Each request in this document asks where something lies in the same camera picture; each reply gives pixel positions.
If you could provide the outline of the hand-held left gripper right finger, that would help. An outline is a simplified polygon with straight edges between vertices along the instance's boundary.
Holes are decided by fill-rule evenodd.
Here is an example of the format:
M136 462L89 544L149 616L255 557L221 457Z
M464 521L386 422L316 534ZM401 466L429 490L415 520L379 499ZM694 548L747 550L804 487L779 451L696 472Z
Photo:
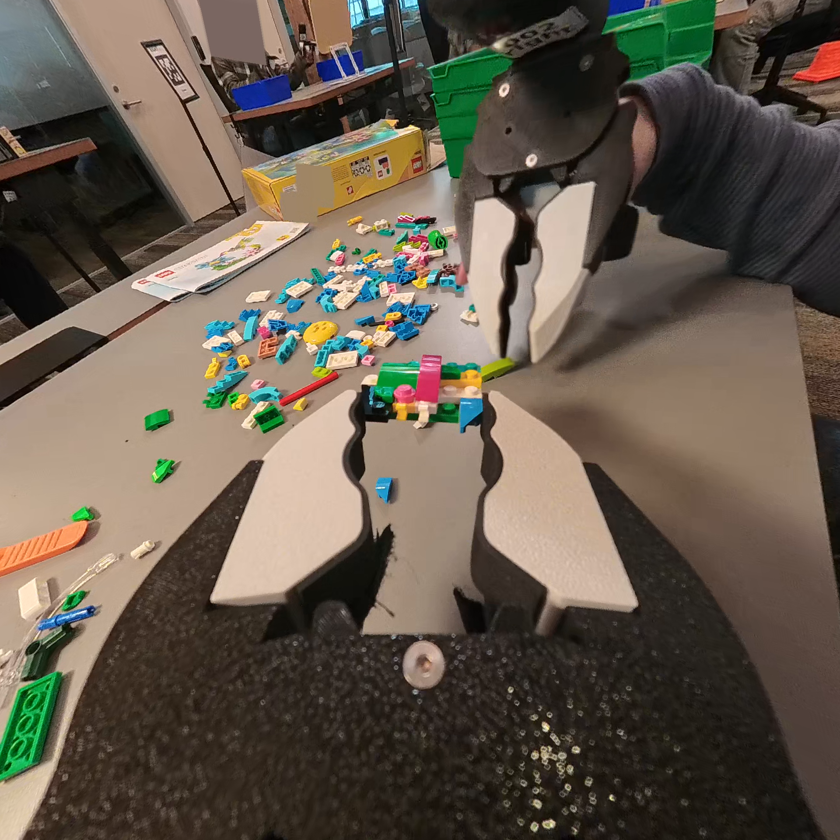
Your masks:
M508 397L485 395L471 576L490 628L549 636L569 607L638 600L583 461Z

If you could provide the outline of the orange brick separator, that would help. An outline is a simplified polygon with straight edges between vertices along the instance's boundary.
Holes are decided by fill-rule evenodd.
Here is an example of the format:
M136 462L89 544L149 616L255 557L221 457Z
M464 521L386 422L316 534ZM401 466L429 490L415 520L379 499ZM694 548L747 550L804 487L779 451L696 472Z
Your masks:
M88 520L74 521L38 537L1 548L1 576L73 550L88 530Z

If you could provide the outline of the small beige board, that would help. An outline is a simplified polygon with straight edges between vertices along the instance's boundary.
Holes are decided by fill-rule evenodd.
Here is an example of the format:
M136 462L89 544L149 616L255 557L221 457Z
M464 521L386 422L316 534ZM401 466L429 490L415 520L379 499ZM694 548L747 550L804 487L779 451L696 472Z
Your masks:
M353 43L348 1L311 0L308 3L312 30L320 54L327 55L332 47Z

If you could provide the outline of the blue bar piece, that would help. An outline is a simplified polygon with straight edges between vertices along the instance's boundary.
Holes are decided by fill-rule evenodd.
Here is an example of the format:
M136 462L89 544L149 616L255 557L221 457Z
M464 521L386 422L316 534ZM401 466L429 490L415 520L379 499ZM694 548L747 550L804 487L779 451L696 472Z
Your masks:
M38 633L44 633L64 625L85 621L94 616L98 608L95 605L84 605L67 612L60 612L54 616L42 619L36 625Z

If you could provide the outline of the white door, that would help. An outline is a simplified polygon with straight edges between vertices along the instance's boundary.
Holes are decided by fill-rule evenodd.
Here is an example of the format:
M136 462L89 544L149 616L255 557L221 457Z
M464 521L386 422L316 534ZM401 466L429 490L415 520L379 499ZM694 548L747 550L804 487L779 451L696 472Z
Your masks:
M174 209L195 221L244 197L235 138L176 2L54 1L59 19ZM184 107L143 43L161 40L198 99Z

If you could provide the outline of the wooden table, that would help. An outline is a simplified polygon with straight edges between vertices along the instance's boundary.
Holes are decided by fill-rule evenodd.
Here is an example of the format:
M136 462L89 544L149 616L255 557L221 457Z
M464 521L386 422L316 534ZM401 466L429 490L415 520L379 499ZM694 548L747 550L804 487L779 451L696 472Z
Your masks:
M415 68L417 61L404 58L398 64L399 70L384 64L355 76L300 87L288 100L262 108L238 110L224 115L222 122L233 128L248 147L261 152L266 150L261 139L263 129L270 124L289 123L296 117L343 119L365 110L371 121L378 122L387 113L385 100L395 96L403 83L402 73Z
M78 196L65 174L70 163L96 151L97 145L84 138L52 145L16 156L11 143L2 140L2 194L16 195L20 213L55 246L94 291L100 287L70 256L54 236L50 219L54 212L65 216L90 251L122 280L131 269L102 236L99 226L82 210ZM68 309L58 291L35 266L31 258L5 233L1 239L1 299L27 329L33 329Z

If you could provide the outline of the large green studded plate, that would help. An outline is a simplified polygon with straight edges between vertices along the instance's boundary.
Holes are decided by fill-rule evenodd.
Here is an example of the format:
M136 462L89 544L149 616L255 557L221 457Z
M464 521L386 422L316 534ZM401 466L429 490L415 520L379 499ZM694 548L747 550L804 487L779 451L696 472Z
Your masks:
M62 680L54 671L18 688L1 745L1 782L40 764Z

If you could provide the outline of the pile of toy bricks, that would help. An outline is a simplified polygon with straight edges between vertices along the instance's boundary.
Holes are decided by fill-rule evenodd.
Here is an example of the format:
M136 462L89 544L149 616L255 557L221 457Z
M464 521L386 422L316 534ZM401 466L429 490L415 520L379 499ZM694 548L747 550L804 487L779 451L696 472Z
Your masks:
M433 296L461 294L456 267L445 261L458 237L456 226L437 227L435 217L411 214L398 216L395 226L385 219L372 226L362 217L351 221L358 223L358 234L381 236L386 248L394 236L391 251L349 250L336 238L327 270L311 268L309 276L289 280L275 300L279 309L258 308L270 293L254 293L236 321L206 326L205 346L212 352L204 374L206 409L248 412L245 428L277 428L284 423L283 408L304 410L310 396L326 386L288 406L278 405L283 396L328 371L339 376L357 371L365 378L384 363L399 362L382 354L423 335L439 311ZM424 354L435 355L422 353L414 361Z

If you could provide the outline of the red bar brick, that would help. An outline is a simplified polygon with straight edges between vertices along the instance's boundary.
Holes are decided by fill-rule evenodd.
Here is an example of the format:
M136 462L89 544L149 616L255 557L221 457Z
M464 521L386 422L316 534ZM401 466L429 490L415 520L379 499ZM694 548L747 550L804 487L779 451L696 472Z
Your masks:
M283 396L278 401L279 406L288 406L290 404L296 403L303 397L308 396L309 394L323 388L326 385L331 384L332 382L336 382L340 378L340 374L337 371L328 371L328 374L316 379L304 385L302 388L291 392L285 396Z

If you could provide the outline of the plain white brick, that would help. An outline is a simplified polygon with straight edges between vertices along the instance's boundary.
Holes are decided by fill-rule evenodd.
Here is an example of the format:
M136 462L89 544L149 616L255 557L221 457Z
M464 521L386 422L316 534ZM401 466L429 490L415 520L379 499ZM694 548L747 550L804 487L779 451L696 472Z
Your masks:
M34 578L18 589L17 597L21 617L29 622L38 620L51 604L49 583Z

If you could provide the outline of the blue plastic bin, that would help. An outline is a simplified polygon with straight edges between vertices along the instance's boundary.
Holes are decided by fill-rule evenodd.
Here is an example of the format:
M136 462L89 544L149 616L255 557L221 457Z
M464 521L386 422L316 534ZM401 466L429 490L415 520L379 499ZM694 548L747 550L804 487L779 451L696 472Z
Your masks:
M290 80L279 75L232 90L231 97L242 111L258 110L286 102L292 97Z
M361 71L364 71L364 57L361 50L353 50L354 57L356 62L359 64ZM337 70L337 67L333 61L333 58L328 58L325 60L321 60L317 63L316 69L318 72L318 76L322 82L332 82L332 81L341 81L340 74Z

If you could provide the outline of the yellow toy brick box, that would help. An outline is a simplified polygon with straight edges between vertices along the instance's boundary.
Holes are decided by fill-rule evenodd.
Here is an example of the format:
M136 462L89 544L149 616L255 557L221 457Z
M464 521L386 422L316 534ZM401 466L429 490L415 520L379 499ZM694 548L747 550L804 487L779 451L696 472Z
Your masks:
M244 168L256 204L278 221L312 221L425 173L424 131L372 125Z

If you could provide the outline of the instruction booklet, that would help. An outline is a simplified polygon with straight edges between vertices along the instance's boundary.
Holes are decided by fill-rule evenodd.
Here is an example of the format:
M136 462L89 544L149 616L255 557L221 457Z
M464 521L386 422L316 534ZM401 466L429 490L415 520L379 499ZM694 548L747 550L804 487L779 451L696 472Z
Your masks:
M303 235L307 223L257 221L192 257L135 280L131 288L175 302L209 292Z

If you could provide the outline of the green plastic bin stack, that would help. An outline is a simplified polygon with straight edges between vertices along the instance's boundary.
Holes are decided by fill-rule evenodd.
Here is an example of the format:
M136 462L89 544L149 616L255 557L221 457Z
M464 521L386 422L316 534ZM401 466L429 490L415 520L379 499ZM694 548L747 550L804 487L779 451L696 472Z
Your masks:
M667 67L690 63L704 67L711 56L717 3L610 2L604 33L616 37L628 58L631 80ZM448 172L460 177L466 146L476 131L477 109L496 76L510 60L482 49L429 69Z

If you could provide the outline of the multicoloured toy brick assembly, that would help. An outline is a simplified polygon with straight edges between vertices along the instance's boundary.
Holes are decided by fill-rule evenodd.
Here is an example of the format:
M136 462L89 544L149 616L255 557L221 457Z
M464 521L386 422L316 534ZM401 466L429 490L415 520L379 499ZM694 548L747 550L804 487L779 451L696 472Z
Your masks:
M420 360L382 364L364 378L361 393L367 422L406 422L415 429L455 424L464 432L481 424L485 410L480 367L428 353Z

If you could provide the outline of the dark green connector piece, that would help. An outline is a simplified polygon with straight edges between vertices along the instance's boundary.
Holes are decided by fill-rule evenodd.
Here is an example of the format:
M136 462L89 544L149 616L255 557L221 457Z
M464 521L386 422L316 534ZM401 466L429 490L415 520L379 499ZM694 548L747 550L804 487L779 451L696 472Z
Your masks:
M74 624L59 625L47 635L34 640L26 647L20 680L24 683L46 676L53 668L52 662L60 650L72 640L76 633Z

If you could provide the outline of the person's right hand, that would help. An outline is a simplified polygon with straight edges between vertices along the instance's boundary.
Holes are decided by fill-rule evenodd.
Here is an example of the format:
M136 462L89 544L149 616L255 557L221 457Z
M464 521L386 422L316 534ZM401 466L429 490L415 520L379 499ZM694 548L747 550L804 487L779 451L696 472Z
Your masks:
M620 103L632 103L636 110L632 135L633 180L631 194L633 194L655 161L658 147L658 129L643 99L630 96L622 98Z

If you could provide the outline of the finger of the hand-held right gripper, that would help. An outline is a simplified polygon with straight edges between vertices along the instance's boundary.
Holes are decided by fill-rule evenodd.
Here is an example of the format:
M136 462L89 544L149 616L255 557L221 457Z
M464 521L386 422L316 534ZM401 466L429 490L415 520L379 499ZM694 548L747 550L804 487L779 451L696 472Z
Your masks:
M490 351L515 361L529 359L532 268L519 266L517 214L500 198L475 204L469 255L469 285L479 325Z
M566 186L539 211L535 238L540 268L528 324L530 361L540 362L559 341L590 275L585 254L595 184Z

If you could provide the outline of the person's right forearm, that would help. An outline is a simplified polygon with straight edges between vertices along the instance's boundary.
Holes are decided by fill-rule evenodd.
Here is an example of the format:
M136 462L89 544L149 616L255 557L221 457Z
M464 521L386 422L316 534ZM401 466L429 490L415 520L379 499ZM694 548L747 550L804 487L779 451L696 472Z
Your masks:
M658 216L664 234L725 251L733 275L788 286L838 317L838 120L797 122L689 64L621 94L643 99L658 129L633 203Z

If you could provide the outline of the grey desk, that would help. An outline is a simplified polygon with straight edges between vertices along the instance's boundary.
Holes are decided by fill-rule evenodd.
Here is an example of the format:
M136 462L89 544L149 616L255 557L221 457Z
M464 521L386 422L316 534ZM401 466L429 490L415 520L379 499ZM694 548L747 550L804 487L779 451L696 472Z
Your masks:
M17 589L59 592L102 555L101 613L60 659L69 685L45 766L4 786L3 834L20 837L99 649L166 548L273 434L245 412L202 405L204 324L233 319L254 290L303 277L345 216L214 293L156 308L124 281L2 345L2 362L77 326L111 341L2 410L2 544L98 510L92 536L40 570L2 579L2 647L18 646ZM838 596L794 303L786 287L725 276L722 254L663 236L642 216L635 249L588 287L578 332L540 365L493 382L632 498L689 561L741 635L772 700L824 834L838 838ZM153 432L144 417L168 408ZM174 472L156 485L157 459ZM155 550L140 560L145 540Z

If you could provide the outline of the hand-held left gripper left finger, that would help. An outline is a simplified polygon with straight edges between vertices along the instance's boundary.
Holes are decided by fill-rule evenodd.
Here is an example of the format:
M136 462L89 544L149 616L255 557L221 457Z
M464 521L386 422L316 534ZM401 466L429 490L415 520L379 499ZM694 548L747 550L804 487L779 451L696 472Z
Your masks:
M347 390L266 453L217 575L215 606L288 604L372 540L362 393Z

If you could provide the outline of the clear tube piece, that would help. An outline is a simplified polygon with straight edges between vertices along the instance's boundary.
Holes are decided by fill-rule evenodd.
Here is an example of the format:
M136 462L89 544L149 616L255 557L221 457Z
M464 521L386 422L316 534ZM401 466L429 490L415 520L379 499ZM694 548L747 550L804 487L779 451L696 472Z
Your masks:
M108 553L105 556L101 557L93 565L88 567L80 577L78 577L75 581L70 583L70 585L63 592L59 593L56 599L52 602L50 608L54 612L60 612L62 609L62 605L68 596L72 595L74 592L82 590L84 588L84 585L88 583L91 579L93 579L95 576L105 571L110 565L118 562L121 559L121 553Z

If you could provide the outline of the sign stand with tag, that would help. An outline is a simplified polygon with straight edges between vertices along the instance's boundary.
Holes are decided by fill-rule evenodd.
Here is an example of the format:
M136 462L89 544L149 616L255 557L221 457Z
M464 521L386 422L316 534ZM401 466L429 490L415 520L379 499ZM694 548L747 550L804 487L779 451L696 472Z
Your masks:
M233 195L231 194L226 181L219 170L215 159L209 150L207 143L203 135L201 134L200 129L198 128L196 121L194 120L193 113L190 110L191 103L200 99L200 95L198 94L197 90L194 88L193 84L187 79L186 74L177 64L175 58L173 57L171 51L166 47L165 43L161 39L155 40L145 40L140 42L141 47L145 51L145 53L151 58L153 64L157 68L157 70L161 73L162 77L166 81L167 85L170 89L173 90L174 94L176 95L178 101L180 102L184 114L190 123L194 134L200 144L202 151L204 152L213 173L215 174L220 186L223 189L223 192L227 198L228 204L231 206L232 210L234 211L235 216L239 216L240 212L234 199Z

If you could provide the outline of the orange textured cone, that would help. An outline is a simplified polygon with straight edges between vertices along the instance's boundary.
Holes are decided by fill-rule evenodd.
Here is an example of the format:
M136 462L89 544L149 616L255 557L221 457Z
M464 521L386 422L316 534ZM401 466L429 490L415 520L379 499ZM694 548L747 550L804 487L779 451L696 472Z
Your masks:
M819 46L810 66L794 73L793 79L820 83L839 78L839 41L829 41Z

